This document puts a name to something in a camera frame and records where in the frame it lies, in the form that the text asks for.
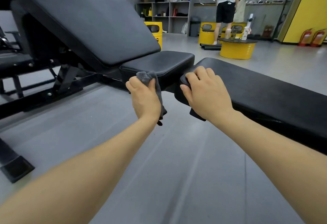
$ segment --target round table top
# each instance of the round table top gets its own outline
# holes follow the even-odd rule
[[[241,39],[225,39],[225,38],[218,38],[218,40],[224,41],[224,42],[233,42],[233,43],[257,43],[257,40],[250,40],[250,39],[246,39],[246,40],[241,40]]]

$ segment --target gray shelving unit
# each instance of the gray shelving unit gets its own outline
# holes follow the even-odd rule
[[[190,30],[190,13],[193,4],[191,1],[179,1],[179,2],[147,2],[137,3],[136,11],[139,15],[143,9],[152,8],[152,17],[145,17],[146,21],[160,21],[162,22],[162,28],[167,31],[168,34],[182,34],[182,27],[187,23],[187,32],[185,36],[189,36]],[[177,12],[187,14],[187,17],[173,17],[174,9]],[[156,16],[157,14],[166,13],[166,16]]]

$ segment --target yellow wall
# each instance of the yellow wall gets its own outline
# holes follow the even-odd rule
[[[298,43],[302,33],[310,28],[313,33],[327,28],[326,0],[301,0],[283,42]]]

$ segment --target gray towel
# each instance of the gray towel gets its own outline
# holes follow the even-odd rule
[[[159,101],[161,103],[161,113],[160,113],[160,118],[159,120],[162,120],[163,116],[167,113],[165,107],[162,104],[162,97],[161,97],[161,88],[158,82],[158,77],[155,72],[138,72],[136,73],[136,77],[147,87],[149,86],[150,81],[154,78],[156,80],[156,93],[158,95]]]

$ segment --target black metal leg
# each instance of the black metal leg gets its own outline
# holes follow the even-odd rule
[[[51,74],[54,78],[57,78],[57,74],[54,72],[54,70],[52,68],[50,68],[49,71],[51,72]]]
[[[22,92],[22,86],[20,85],[19,77],[17,75],[14,75],[12,77],[12,79],[14,81],[14,85],[15,85],[15,88],[17,91],[18,98],[24,97],[24,94]]]
[[[19,156],[2,139],[0,139],[0,164],[1,171],[12,183],[17,182],[35,169],[33,165],[23,156]]]
[[[79,69],[76,67],[62,65],[53,86],[54,93],[60,94],[67,91],[75,80],[78,71]]]
[[[3,86],[2,79],[0,79],[0,94],[5,94],[5,87]]]

